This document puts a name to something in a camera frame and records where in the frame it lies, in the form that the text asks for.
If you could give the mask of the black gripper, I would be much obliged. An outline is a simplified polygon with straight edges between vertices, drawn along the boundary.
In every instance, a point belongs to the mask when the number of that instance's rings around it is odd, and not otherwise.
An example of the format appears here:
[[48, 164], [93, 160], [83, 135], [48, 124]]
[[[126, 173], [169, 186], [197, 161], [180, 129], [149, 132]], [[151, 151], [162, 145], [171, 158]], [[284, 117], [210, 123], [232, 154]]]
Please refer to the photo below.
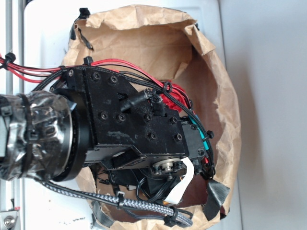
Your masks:
[[137, 91], [107, 69], [71, 68], [51, 91], [76, 104], [68, 176], [99, 163], [111, 184], [142, 189], [150, 201], [180, 201], [205, 156], [188, 117]]

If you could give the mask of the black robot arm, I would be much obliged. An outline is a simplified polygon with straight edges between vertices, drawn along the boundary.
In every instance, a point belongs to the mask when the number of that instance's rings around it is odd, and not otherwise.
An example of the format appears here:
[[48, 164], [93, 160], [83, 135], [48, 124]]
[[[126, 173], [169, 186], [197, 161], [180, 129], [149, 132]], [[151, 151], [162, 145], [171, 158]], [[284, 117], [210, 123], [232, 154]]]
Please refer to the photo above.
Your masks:
[[46, 92], [0, 97], [0, 177], [61, 182], [100, 164], [105, 184], [135, 186], [162, 200], [208, 158], [196, 120], [167, 106], [161, 91], [93, 67], [59, 72]]

